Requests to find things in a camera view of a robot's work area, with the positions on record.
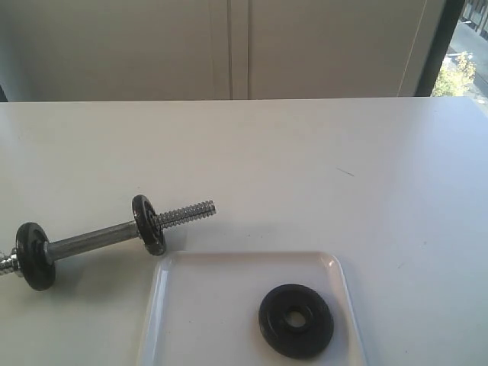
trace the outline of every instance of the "cabinet door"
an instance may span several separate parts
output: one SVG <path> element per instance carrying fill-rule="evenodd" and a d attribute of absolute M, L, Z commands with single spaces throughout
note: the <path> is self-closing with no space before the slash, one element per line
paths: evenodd
<path fill-rule="evenodd" d="M 233 94 L 251 99 L 413 95 L 444 3 L 230 1 Z"/>
<path fill-rule="evenodd" d="M 0 21 L 17 100 L 230 97 L 227 0 L 7 1 Z"/>

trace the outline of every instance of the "dumbbell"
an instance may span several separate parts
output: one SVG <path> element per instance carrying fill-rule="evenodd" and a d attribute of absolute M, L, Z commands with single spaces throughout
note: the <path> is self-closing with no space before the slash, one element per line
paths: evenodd
<path fill-rule="evenodd" d="M 205 201 L 157 215 L 147 197 L 139 194 L 132 200 L 132 212 L 133 221 L 58 242 L 50 242 L 40 225 L 24 223 L 17 230 L 11 254 L 0 256 L 0 275 L 14 272 L 34 290 L 43 291 L 54 284 L 54 262 L 63 258 L 137 237 L 144 241 L 149 254 L 163 255 L 163 229 L 212 216 L 216 210 L 213 201 Z"/>

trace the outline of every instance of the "black weight plate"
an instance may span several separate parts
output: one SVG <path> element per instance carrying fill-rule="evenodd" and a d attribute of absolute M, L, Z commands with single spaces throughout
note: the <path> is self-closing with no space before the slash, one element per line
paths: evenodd
<path fill-rule="evenodd" d="M 154 224 L 156 212 L 146 196 L 138 194 L 133 198 L 132 212 L 146 250 L 152 255 L 164 254 L 166 251 L 165 237 L 162 230 Z"/>
<path fill-rule="evenodd" d="M 44 255 L 44 243 L 49 242 L 44 230 L 36 223 L 25 223 L 15 237 L 17 257 L 27 283 L 37 291 L 53 286 L 56 279 L 54 263 Z"/>
<path fill-rule="evenodd" d="M 303 324 L 288 320 L 298 312 Z M 311 358 L 329 344 L 334 331 L 332 314 L 314 290 L 300 284 L 283 284 L 271 290 L 259 307 L 259 328 L 266 342 L 290 358 Z"/>

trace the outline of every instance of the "white table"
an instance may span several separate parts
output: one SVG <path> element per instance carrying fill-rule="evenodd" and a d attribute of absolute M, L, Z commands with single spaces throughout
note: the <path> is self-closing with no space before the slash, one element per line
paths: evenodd
<path fill-rule="evenodd" d="M 488 359 L 488 121 L 464 98 L 0 105 L 1 247 L 214 199 L 171 249 L 323 250 L 371 365 Z M 132 365 L 156 258 L 139 240 L 0 278 L 2 364 Z"/>

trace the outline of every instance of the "plastic tray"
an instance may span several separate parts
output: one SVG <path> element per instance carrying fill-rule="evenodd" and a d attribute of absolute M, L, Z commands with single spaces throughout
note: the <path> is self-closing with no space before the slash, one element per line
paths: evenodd
<path fill-rule="evenodd" d="M 278 354 L 259 331 L 262 299 L 288 283 L 317 291 L 334 318 L 329 346 L 311 360 Z M 164 258 L 156 266 L 138 362 L 366 365 L 341 266 L 321 252 L 175 252 Z"/>

